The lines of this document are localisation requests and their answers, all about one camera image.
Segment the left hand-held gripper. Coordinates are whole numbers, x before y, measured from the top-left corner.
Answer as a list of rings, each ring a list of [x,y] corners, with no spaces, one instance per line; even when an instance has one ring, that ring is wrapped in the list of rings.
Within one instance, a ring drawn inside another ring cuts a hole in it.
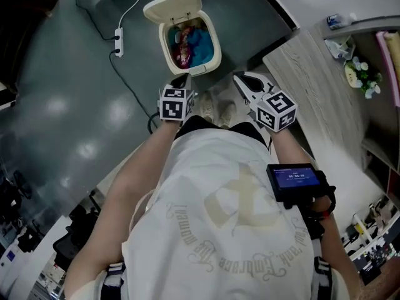
[[[177,75],[169,84],[164,87],[159,98],[160,119],[182,122],[192,112],[197,95],[191,90],[192,76],[189,73]]]

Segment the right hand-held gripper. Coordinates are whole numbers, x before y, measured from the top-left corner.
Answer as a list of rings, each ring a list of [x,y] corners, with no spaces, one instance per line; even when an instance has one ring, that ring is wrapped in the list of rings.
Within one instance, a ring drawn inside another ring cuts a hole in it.
[[[232,80],[245,105],[249,105],[251,117],[261,127],[277,133],[295,121],[298,104],[283,90],[269,94],[274,85],[265,75],[236,71],[232,74]],[[251,102],[253,92],[266,94]]]

